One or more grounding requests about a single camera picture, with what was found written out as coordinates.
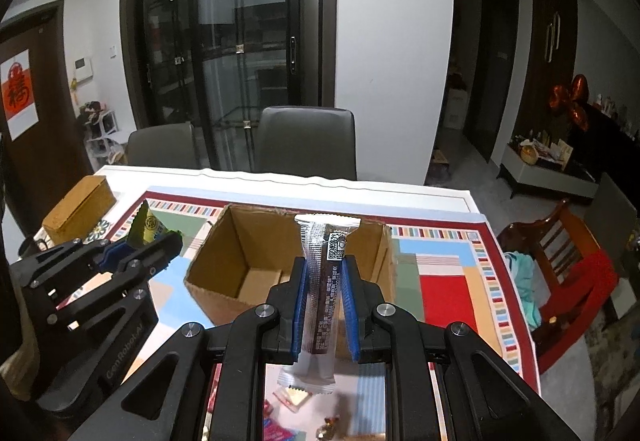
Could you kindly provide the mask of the red foil balloon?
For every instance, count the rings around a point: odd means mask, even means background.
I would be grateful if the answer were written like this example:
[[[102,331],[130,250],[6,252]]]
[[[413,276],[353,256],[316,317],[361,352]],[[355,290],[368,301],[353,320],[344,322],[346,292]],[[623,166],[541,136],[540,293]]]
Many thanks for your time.
[[[588,119],[585,105],[588,101],[588,80],[585,75],[577,74],[570,86],[565,84],[557,84],[552,86],[548,105],[551,110],[557,112],[566,109],[570,115],[570,121],[575,123],[582,131],[588,130]]]

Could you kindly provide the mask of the black sliding glass door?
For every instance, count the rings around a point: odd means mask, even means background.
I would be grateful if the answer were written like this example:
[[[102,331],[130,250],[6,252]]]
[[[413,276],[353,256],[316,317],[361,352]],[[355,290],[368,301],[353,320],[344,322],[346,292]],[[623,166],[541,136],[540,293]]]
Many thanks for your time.
[[[317,0],[120,0],[138,128],[190,123],[200,161],[255,167],[262,111],[319,101]]]

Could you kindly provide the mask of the silver snack bar wrapper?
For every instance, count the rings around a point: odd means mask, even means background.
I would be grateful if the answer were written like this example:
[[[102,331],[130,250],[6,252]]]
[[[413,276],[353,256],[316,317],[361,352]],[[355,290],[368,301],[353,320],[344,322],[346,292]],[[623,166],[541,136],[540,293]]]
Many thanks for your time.
[[[297,360],[280,370],[279,385],[326,395],[335,388],[338,308],[347,237],[360,220],[353,216],[303,213],[295,217],[304,256],[304,315],[297,325]]]

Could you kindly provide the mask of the small red snack packet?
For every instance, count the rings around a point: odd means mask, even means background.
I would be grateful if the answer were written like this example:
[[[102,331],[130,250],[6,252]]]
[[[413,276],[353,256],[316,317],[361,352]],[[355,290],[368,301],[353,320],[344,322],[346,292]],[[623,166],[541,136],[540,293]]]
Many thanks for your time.
[[[265,418],[268,418],[271,416],[273,412],[273,406],[271,405],[271,403],[268,400],[264,400],[264,407],[262,408],[262,415],[264,415]]]

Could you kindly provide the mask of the red fu door poster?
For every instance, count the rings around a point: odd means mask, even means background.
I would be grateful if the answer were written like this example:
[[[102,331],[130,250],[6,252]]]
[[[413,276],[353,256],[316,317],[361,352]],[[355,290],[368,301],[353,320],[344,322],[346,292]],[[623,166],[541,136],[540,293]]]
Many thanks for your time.
[[[39,122],[29,49],[1,64],[1,100],[6,127],[13,141]]]

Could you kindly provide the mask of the olive gold snack packet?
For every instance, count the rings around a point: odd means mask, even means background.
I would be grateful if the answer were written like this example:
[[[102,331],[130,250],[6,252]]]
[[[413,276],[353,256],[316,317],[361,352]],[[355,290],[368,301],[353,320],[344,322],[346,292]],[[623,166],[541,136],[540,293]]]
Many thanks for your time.
[[[153,213],[149,201],[145,200],[138,208],[126,236],[126,243],[134,249],[142,248],[168,232],[168,227],[160,222]]]

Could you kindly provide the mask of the white low side table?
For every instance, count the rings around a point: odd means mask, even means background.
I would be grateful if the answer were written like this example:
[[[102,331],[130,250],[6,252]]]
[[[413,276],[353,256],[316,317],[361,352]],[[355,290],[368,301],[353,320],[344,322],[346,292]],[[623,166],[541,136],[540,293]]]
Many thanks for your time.
[[[582,199],[596,196],[599,184],[577,178],[561,171],[526,164],[515,150],[506,146],[499,174],[508,179],[512,194],[538,190],[544,193],[557,193]]]

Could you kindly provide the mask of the colourful patterned tablecloth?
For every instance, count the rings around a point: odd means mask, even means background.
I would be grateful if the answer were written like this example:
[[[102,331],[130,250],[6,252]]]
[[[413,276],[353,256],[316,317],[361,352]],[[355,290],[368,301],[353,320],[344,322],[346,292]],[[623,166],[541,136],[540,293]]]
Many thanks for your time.
[[[187,321],[219,325],[242,312],[245,277],[272,273],[255,265],[256,255],[275,245],[299,253],[298,227],[274,216],[280,208],[360,216],[350,251],[385,297],[431,325],[467,323],[529,387],[539,385],[520,297],[464,190],[210,169],[104,167],[101,174],[116,197],[102,222],[105,237],[121,239],[142,204],[184,236],[182,253],[151,285],[160,323],[144,357]],[[268,227],[278,231],[275,242]]]

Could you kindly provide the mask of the magenta snack packet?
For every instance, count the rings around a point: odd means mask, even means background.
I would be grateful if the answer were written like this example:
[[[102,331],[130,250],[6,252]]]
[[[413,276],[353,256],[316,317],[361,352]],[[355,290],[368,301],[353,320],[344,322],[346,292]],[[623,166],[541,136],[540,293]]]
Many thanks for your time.
[[[265,417],[262,421],[262,439],[264,441],[293,441],[296,434],[282,427],[271,417]]]

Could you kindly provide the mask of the white bread snack packet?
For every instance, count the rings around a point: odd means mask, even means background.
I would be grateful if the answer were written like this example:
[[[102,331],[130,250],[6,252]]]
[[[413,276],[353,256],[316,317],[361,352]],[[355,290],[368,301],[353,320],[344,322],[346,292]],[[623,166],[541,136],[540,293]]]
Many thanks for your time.
[[[277,387],[273,396],[290,412],[297,414],[300,408],[312,397],[312,394],[303,389],[292,387]]]

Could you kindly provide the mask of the white wall intercom panel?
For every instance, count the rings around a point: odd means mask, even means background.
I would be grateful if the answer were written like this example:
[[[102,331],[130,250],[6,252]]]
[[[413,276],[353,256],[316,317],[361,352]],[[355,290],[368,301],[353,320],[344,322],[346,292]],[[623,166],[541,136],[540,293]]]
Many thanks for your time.
[[[75,60],[74,74],[78,83],[90,80],[93,77],[91,58],[83,56]]]

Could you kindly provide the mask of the gold twisted candy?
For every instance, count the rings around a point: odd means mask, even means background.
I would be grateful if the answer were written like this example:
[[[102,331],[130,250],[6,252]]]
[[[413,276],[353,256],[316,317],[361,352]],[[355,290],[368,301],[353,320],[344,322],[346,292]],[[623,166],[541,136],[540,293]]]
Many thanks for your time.
[[[326,417],[316,429],[314,439],[317,441],[343,440],[348,427],[348,417],[334,415]]]

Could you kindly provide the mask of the brown cardboard box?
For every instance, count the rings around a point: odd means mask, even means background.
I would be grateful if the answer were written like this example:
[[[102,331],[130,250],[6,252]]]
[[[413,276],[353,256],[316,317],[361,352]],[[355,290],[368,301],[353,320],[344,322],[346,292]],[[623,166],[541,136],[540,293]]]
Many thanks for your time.
[[[361,221],[347,236],[345,253],[356,301],[347,312],[335,312],[336,353],[350,357],[349,336],[356,333],[357,363],[387,363],[392,340],[373,320],[376,306],[394,297],[390,229],[378,221]],[[241,315],[254,320],[258,305],[269,303],[276,313],[265,320],[252,345],[267,363],[292,361],[292,349],[302,343],[306,302],[299,293],[304,270],[300,227],[292,212],[227,206],[203,239],[184,279],[191,297],[214,325],[196,326],[192,337],[178,331],[171,338],[171,351],[182,361],[219,363],[233,321]]]

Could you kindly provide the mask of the right grey dining chair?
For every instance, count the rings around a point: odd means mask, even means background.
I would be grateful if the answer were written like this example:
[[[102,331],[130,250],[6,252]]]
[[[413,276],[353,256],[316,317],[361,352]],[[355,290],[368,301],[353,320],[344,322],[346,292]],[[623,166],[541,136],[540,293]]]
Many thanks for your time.
[[[348,109],[270,106],[257,130],[255,170],[357,179],[355,116]]]

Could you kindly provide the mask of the woven wicker box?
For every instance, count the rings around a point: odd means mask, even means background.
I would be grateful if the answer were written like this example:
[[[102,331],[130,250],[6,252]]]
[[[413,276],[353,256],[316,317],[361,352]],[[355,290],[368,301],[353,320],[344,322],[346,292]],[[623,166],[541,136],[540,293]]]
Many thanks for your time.
[[[54,245],[84,239],[115,202],[105,176],[86,175],[43,219],[43,230]]]

